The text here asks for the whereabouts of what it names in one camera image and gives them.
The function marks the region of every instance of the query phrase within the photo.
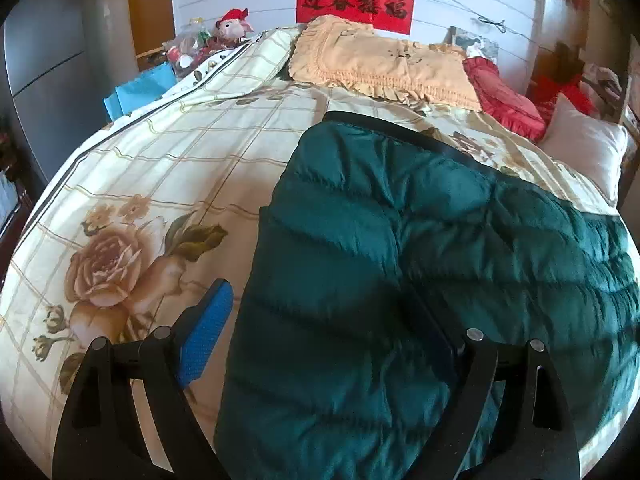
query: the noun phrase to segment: refrigerator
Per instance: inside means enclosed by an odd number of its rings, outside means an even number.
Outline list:
[[[86,54],[82,0],[20,0],[3,28],[0,86],[11,133],[46,184],[109,122]]]

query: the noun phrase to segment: white pillow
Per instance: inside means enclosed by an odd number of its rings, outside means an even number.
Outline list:
[[[590,178],[607,201],[616,205],[626,136],[623,126],[586,116],[559,94],[540,148]]]

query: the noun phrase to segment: rose print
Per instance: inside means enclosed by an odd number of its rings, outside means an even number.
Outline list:
[[[129,297],[122,302],[129,314],[149,312],[163,296],[180,294],[180,277],[184,274],[186,262],[181,256],[160,256],[140,277]]]
[[[118,216],[122,217],[124,223],[131,224],[149,213],[149,202],[151,202],[149,197],[142,198],[142,195],[134,195],[118,210]]]
[[[97,308],[114,306],[129,297],[140,275],[160,254],[164,219],[136,229],[110,224],[71,257],[65,277],[69,302],[87,300]]]
[[[82,222],[84,233],[87,236],[92,236],[106,227],[111,221],[111,215],[114,210],[115,208],[112,205],[99,204],[89,211]]]
[[[100,336],[116,343],[128,318],[129,313],[120,304],[97,308],[90,301],[78,301],[69,316],[69,327],[80,345],[87,348]]]
[[[34,337],[33,348],[31,348],[31,351],[33,351],[33,353],[36,354],[36,361],[44,361],[44,359],[46,359],[47,356],[49,355],[49,352],[51,351],[51,347],[53,346],[53,343],[56,343],[58,341],[66,341],[68,339],[70,338],[68,337],[50,338],[45,335]]]
[[[66,330],[68,325],[65,320],[65,309],[62,308],[62,305],[49,305],[44,322],[47,325],[47,332],[50,334]]]

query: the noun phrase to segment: plastic bag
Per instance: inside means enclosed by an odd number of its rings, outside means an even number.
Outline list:
[[[207,57],[215,53],[217,48],[209,41],[211,38],[212,35],[204,26],[202,18],[192,18],[180,34],[162,44],[167,60],[178,79],[191,73]]]

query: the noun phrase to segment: blue paper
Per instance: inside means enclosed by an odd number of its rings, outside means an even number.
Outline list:
[[[133,81],[116,87],[115,92],[104,100],[104,106],[114,121],[155,101],[176,82],[174,71],[166,62],[145,70]]]

